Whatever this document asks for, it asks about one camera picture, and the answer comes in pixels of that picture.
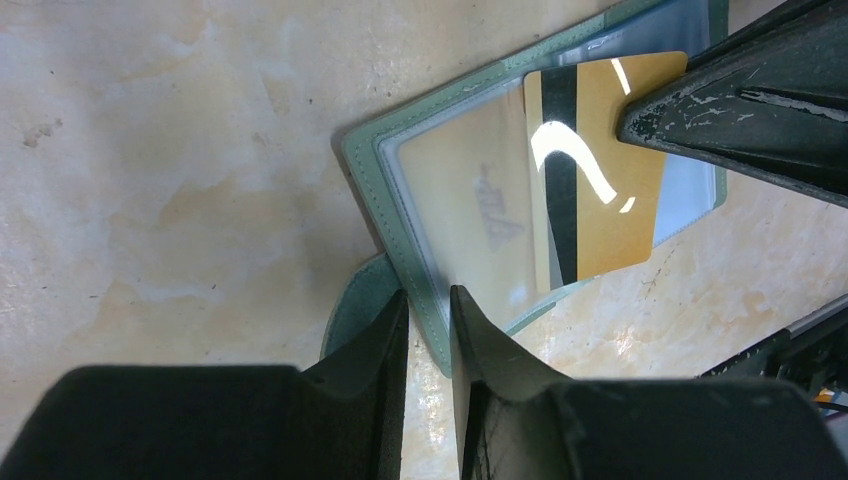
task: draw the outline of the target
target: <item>gold card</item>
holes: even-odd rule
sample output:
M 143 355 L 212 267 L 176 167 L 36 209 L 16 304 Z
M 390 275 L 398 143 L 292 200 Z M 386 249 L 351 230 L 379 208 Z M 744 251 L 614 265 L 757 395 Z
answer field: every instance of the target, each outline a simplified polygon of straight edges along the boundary
M 616 140 L 616 121 L 686 62 L 682 52 L 638 55 L 525 77 L 536 265 L 554 270 L 554 287 L 552 255 L 563 284 L 650 258 L 665 154 Z M 549 237 L 555 248 L 546 251 L 538 240 Z

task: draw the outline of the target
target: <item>black magnetic stripe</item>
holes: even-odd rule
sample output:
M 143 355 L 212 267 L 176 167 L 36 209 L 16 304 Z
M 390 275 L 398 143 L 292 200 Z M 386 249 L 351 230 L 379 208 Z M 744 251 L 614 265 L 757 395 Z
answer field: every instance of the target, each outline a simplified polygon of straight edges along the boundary
M 577 131 L 577 66 L 542 71 L 542 121 Z M 554 152 L 545 158 L 548 217 L 563 285 L 577 281 L 577 164 Z

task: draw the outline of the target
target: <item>stitching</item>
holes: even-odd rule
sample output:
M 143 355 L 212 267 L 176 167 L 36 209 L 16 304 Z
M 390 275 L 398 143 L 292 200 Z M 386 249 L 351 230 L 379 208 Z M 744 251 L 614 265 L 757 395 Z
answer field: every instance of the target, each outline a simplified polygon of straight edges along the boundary
M 398 245 L 398 241 L 397 238 L 395 238 L 395 234 L 392 231 L 392 227 L 389 226 L 389 223 L 386 221 L 386 216 L 383 213 L 383 209 L 380 208 L 380 204 L 377 202 L 377 196 L 374 194 L 374 189 L 373 187 L 371 187 L 371 182 L 368 181 L 368 174 L 365 173 L 365 168 L 362 166 L 362 162 L 359 160 L 359 150 L 361 149 L 363 143 L 364 142 L 360 142 L 356 146 L 353 155 L 354 161 L 359 166 L 359 172 L 362 174 L 362 179 L 365 181 L 365 187 L 368 189 L 368 193 L 369 195 L 371 195 L 371 198 L 374 202 L 374 206 L 377 208 L 377 214 L 380 216 L 381 223 L 386 228 L 386 232 L 389 234 L 389 238 L 391 238 L 392 240 L 392 244 L 395 247 L 395 251 L 397 252 L 398 257 L 400 258 L 401 264 L 403 265 L 404 273 L 406 274 L 409 283 L 412 284 L 412 288 L 414 290 L 413 293 L 416 299 L 418 300 L 418 303 L 423 307 L 423 299 L 421 298 L 421 292 L 418 290 L 418 285 L 415 283 L 415 279 L 412 278 L 412 275 L 409 274 L 409 266 L 406 264 L 406 257 L 401 251 L 400 245 Z M 439 342 L 436 338 L 436 331 L 433 329 L 433 322 L 430 319 L 430 309 L 423 307 L 421 310 L 423 310 L 422 313 L 424 313 L 424 320 L 427 324 L 428 330 L 430 330 L 430 334 L 432 335 L 431 338 L 433 339 L 433 343 L 436 344 L 436 348 L 439 351 L 439 357 L 441 357 L 442 362 L 448 362 L 447 357 L 445 357 L 445 352 L 442 349 L 441 342 Z

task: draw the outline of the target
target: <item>worn black plastic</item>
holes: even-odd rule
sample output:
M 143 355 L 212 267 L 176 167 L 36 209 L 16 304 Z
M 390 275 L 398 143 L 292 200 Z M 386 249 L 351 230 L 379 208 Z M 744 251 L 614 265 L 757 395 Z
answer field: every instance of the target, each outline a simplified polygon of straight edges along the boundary
M 619 140 L 848 207 L 848 2 L 789 0 L 630 104 Z
M 0 479 L 396 479 L 408 314 L 291 366 L 87 367 L 26 423 Z
M 804 394 L 758 378 L 576 381 L 451 290 L 462 479 L 848 478 Z

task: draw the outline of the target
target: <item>beige marble surface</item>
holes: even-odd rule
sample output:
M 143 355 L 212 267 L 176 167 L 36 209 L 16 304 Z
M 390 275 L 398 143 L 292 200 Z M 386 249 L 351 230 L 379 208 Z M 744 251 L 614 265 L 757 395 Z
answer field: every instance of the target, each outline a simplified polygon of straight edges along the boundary
M 90 363 L 318 358 L 379 251 L 340 129 L 615 0 L 0 3 L 0 452 Z M 733 3 L 742 25 L 776 0 Z M 573 376 L 688 376 L 848 290 L 848 212 L 731 175 L 727 204 L 517 339 Z M 410 339 L 403 478 L 456 475 Z

